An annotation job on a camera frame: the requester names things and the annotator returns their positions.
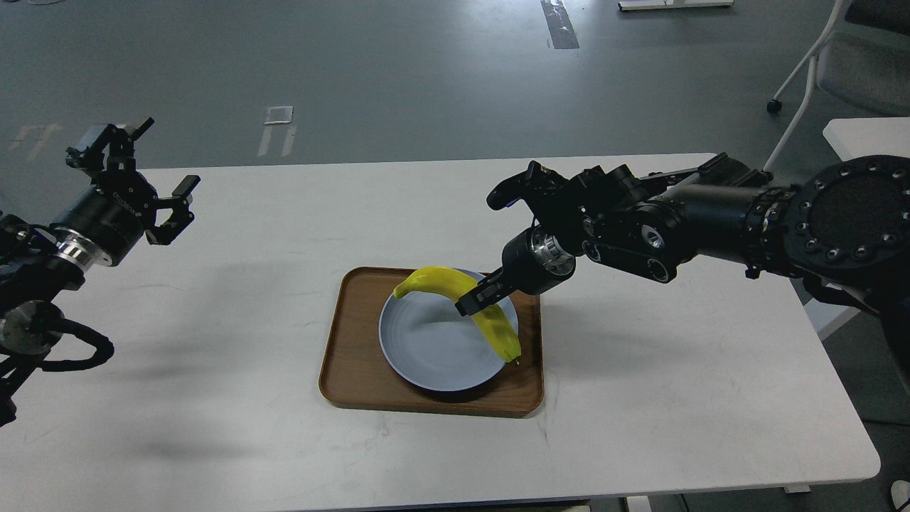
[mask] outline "plate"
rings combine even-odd
[[[463,272],[483,279],[477,272]],[[517,333],[514,304],[506,297],[499,305]],[[431,391],[470,389],[505,365],[474,321],[436,293],[411,292],[401,299],[390,295],[379,316],[379,346],[392,369]]]

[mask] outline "brown tray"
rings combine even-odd
[[[339,407],[521,417],[543,399],[541,301],[515,292],[521,365],[506,364],[498,374],[465,391],[428,391],[395,373],[379,348],[379,314],[386,299],[413,272],[359,267],[341,281],[329,333],[319,390]]]

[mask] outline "gray floor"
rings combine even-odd
[[[137,143],[144,169],[702,151],[761,167],[801,88],[779,117],[764,104],[831,4],[624,14],[611,1],[566,0],[580,48],[558,50],[536,0],[2,3],[0,210],[49,222],[87,184],[64,149],[90,124],[145,116],[157,123]],[[282,157],[276,128],[259,156],[265,108],[277,105],[295,108],[295,142]],[[868,115],[818,94],[771,169],[777,183],[836,162],[821,134],[828,119]],[[8,150],[23,127],[54,128]],[[882,343],[864,318],[826,346],[861,415],[906,421]],[[910,478],[910,429],[869,433],[883,459],[876,479],[800,496],[689,495],[689,505],[889,510],[891,481]],[[653,501],[682,510],[678,497]],[[616,500],[591,506],[620,510]]]

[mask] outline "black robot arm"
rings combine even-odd
[[[190,192],[198,176],[186,176],[172,197],[160,199],[138,171],[134,143],[152,126],[94,125],[66,151],[66,164],[81,169],[91,186],[49,226],[0,212],[0,426],[15,419],[13,393],[35,370],[65,372],[103,364],[114,345],[102,334],[64,318],[51,301],[78,290],[95,264],[118,265],[145,233],[167,245],[193,221]],[[108,150],[105,159],[104,151]],[[172,210],[156,225],[158,210]],[[92,345],[81,361],[46,361],[63,334]]]
[[[819,301],[878,316],[910,369],[910,159],[853,159],[802,187],[767,187],[771,178],[725,154],[642,179],[626,166],[565,179],[531,162],[487,201],[498,210],[524,200],[538,224],[506,244],[502,267],[456,307],[474,314],[516,290],[546,292],[583,254],[657,282],[703,254],[742,263],[751,279],[802,278]]]

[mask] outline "white table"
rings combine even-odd
[[[734,0],[620,0],[621,11],[677,9],[681,7],[727,7]]]
[[[710,155],[543,159],[643,174]],[[0,429],[5,512],[315,510],[861,480],[877,453],[790,282],[708,258],[669,285],[580,261],[542,297],[527,418],[334,407],[317,379],[344,274],[491,271],[530,222],[484,198],[527,159],[187,173],[197,221],[57,303],[117,353],[37,374]],[[53,356],[85,355],[66,340]]]
[[[910,159],[910,118],[832,119],[822,133],[841,160],[868,155]]]

